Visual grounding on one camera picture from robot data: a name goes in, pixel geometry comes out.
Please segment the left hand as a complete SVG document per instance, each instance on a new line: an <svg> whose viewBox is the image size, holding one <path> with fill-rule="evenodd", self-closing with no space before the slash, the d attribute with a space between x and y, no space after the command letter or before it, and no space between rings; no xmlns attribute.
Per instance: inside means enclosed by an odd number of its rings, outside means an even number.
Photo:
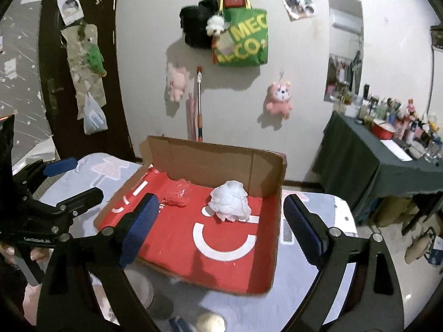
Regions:
<svg viewBox="0 0 443 332"><path fill-rule="evenodd" d="M27 247L13 247L1 243L1 255L7 264L18 267L23 273L40 277L43 270L38 262L48 260L50 251L40 247L30 250Z"/></svg>

